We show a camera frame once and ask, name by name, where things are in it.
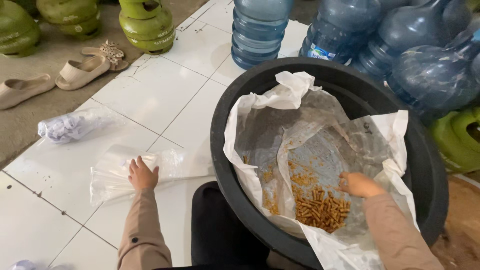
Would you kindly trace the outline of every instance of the white tile floor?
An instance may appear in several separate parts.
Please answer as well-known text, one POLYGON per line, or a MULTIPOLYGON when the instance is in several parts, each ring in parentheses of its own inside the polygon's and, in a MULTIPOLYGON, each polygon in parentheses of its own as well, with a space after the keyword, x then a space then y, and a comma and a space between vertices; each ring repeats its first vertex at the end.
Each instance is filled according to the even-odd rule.
MULTIPOLYGON (((178 40, 169 52, 143 55, 79 108, 104 104, 125 125, 63 146, 39 140, 0 172, 0 269, 21 259, 41 267, 116 268, 131 200, 92 207, 90 167, 113 144, 151 152, 209 144, 215 106, 245 72, 230 56, 233 6, 232 0, 210 0, 177 27, 178 40)), ((289 22, 279 57, 297 56, 307 28, 289 22)), ((213 180, 186 180, 156 191, 162 232, 176 267, 191 263, 193 193, 213 180), (175 208, 165 207, 172 201, 175 208)))

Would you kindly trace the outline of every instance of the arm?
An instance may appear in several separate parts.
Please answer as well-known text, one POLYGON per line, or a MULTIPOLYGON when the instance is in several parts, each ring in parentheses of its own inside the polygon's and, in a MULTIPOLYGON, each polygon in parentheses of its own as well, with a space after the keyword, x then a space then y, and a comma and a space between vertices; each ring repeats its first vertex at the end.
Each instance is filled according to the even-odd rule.
POLYGON ((361 173, 343 172, 340 188, 354 196, 366 198, 363 211, 378 253, 388 270, 442 270, 420 232, 382 187, 361 173))
POLYGON ((151 270, 172 267, 170 250, 160 232, 153 188, 158 182, 158 167, 151 172, 141 157, 130 165, 129 181, 137 190, 125 221, 119 248, 119 270, 151 270))

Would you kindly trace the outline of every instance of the water gallon label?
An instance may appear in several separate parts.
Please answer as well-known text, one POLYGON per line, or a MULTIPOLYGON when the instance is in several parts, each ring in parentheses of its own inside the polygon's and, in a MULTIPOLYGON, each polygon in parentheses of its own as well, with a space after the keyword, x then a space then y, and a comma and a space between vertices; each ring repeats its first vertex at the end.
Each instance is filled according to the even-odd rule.
POLYGON ((335 54, 319 48, 312 43, 312 45, 310 46, 310 50, 308 50, 307 52, 307 56, 331 61, 335 57, 335 54))

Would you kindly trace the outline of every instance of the sandal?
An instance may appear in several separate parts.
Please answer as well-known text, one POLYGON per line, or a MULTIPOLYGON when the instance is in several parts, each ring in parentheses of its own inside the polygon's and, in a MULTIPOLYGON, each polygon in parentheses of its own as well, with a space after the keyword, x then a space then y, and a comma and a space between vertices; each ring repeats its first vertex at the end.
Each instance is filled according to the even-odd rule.
POLYGON ((105 43, 100 46, 100 48, 83 47, 80 53, 85 56, 103 55, 105 57, 123 57, 123 51, 117 49, 116 45, 116 43, 109 42, 107 39, 105 43))
POLYGON ((48 74, 39 74, 25 80, 10 79, 0 85, 0 110, 13 107, 33 96, 45 93, 55 86, 48 74))
POLYGON ((91 82, 110 68, 105 56, 96 55, 83 63, 68 61, 55 83, 63 90, 76 90, 91 82))
MULTIPOLYGON (((82 62, 86 62, 90 59, 91 57, 85 57, 82 62)), ((122 60, 121 58, 112 58, 112 57, 107 57, 107 60, 110 62, 110 68, 108 70, 114 71, 114 72, 120 72, 125 69, 127 69, 130 64, 127 61, 122 60)))
POLYGON ((110 62, 109 70, 120 72, 128 68, 129 64, 127 61, 122 60, 124 56, 123 51, 117 49, 115 45, 116 43, 108 42, 107 39, 100 48, 84 47, 81 54, 105 56, 110 62))

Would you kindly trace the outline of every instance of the clear plastic bag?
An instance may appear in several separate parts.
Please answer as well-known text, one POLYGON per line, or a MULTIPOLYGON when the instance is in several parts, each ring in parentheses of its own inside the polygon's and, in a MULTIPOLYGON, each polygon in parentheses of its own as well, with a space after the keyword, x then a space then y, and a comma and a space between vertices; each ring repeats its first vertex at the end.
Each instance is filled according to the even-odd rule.
POLYGON ((158 185, 176 180, 213 176, 210 152, 203 148, 167 149, 148 153, 131 147, 112 145, 90 171, 90 203, 98 206, 104 201, 125 195, 135 190, 128 181, 132 159, 141 156, 149 169, 159 166, 158 185))
MULTIPOLYGON (((29 260, 21 260, 13 265, 11 265, 8 270, 41 270, 35 263, 29 260)), ((69 270, 70 268, 66 265, 57 265, 52 267, 47 267, 45 270, 69 270)))
POLYGON ((125 124, 125 120, 120 114, 102 105, 43 120, 38 123, 38 135, 48 137, 55 144, 66 144, 112 124, 125 124))

